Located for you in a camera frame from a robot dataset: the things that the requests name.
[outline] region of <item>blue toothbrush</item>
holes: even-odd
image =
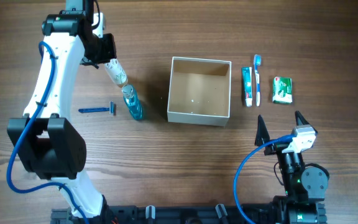
[[[254,69],[255,69],[255,80],[256,80],[256,106],[260,104],[260,84],[259,84],[259,72],[258,66],[262,63],[262,56],[255,55],[254,57]]]

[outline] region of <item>white-green packaging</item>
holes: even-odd
[[[273,103],[292,103],[292,79],[275,77],[273,80]]]

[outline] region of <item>clear plastic bottle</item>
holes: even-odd
[[[132,85],[125,85],[122,88],[124,102],[128,106],[129,112],[135,120],[143,119],[142,105],[137,97],[135,88]]]

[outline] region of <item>white cardboard box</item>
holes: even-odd
[[[230,90],[231,62],[173,57],[168,121],[225,126]]]

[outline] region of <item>wood grain surface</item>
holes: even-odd
[[[40,69],[41,23],[63,1],[0,0],[0,223],[49,223],[67,203],[55,188],[19,195],[6,184],[12,144],[9,118],[21,117]],[[110,205],[234,204],[232,181],[253,149],[257,116],[273,138],[288,134],[300,110],[319,131],[304,153],[331,173],[329,223],[358,223],[358,1],[114,1],[100,2],[106,32],[144,104],[134,121],[120,89],[104,69],[80,67],[72,123],[85,139],[85,169]],[[241,67],[261,54],[260,107],[242,104]],[[232,62],[231,117],[225,128],[166,121],[173,56]],[[291,77],[294,103],[272,103],[272,80]],[[117,115],[79,114],[78,108],[117,104]],[[275,156],[257,153],[239,179],[242,203],[283,195]],[[17,158],[14,183],[43,183]]]

